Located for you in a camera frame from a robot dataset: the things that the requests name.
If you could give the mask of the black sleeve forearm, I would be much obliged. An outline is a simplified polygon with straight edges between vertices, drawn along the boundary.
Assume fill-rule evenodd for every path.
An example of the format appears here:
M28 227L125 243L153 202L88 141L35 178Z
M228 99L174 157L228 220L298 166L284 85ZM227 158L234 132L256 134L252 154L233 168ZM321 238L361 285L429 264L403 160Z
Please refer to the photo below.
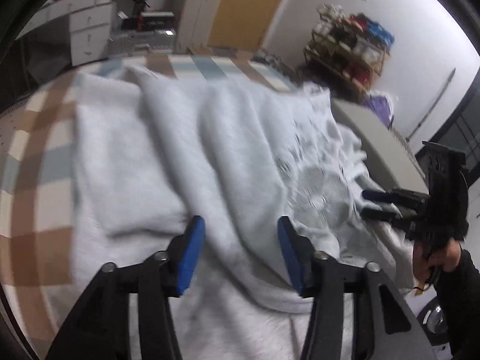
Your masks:
M434 286L448 328L453 359L479 359L479 270L470 252L460 251L459 264L443 271Z

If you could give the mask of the person's right hand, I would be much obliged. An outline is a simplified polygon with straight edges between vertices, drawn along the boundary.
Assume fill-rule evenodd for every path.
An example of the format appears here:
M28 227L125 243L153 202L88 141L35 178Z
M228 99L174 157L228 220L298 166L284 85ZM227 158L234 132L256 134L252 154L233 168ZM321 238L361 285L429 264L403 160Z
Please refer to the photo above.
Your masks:
M431 275L431 267L442 267L445 272L452 272L459 265L460 260L461 244L459 241L450 239L445 248L434 252L429 258L424 257L423 244L416 241L413 245L412 272L420 283L425 284Z

